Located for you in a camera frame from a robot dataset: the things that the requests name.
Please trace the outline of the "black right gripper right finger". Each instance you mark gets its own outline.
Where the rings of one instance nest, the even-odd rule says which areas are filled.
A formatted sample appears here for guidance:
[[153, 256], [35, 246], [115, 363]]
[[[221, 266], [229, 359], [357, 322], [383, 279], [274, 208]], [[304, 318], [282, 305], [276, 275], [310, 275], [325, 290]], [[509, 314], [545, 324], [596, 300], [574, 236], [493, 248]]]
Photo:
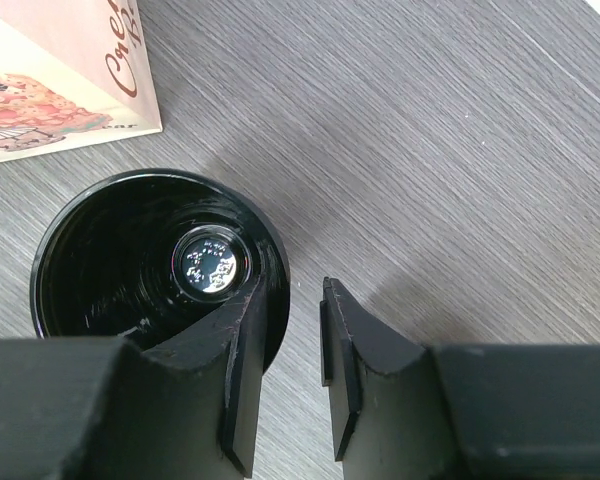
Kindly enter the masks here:
[[347, 479], [457, 479], [460, 453], [432, 352], [335, 278], [320, 303], [322, 383]]

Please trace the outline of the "printed paper takeout bag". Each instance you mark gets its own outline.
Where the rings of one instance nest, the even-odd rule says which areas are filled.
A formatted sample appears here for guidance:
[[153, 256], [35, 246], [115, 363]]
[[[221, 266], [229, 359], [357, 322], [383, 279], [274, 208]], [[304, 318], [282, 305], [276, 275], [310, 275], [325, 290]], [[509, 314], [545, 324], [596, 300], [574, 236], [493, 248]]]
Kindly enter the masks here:
[[0, 1], [0, 163], [162, 129], [136, 1]]

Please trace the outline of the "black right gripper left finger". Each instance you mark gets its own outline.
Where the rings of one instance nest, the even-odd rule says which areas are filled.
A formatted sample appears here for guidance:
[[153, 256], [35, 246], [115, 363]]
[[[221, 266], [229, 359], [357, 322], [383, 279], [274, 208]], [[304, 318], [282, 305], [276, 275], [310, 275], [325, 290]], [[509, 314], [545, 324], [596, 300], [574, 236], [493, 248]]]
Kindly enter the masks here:
[[152, 388], [149, 463], [158, 478], [249, 478], [265, 356], [265, 285], [249, 281], [222, 306], [146, 351]]

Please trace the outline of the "black coffee cup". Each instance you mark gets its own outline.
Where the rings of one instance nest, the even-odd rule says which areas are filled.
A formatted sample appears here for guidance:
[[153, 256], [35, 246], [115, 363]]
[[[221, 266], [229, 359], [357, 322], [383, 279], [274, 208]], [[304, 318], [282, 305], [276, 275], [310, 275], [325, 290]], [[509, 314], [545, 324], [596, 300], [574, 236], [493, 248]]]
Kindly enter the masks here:
[[202, 229], [239, 249], [242, 278], [267, 278], [264, 360], [286, 332], [290, 267], [281, 236], [245, 195], [199, 174], [151, 168], [88, 187], [56, 215], [37, 248], [30, 277], [35, 332], [123, 336], [149, 349], [230, 299], [206, 294], [181, 267], [181, 241]]

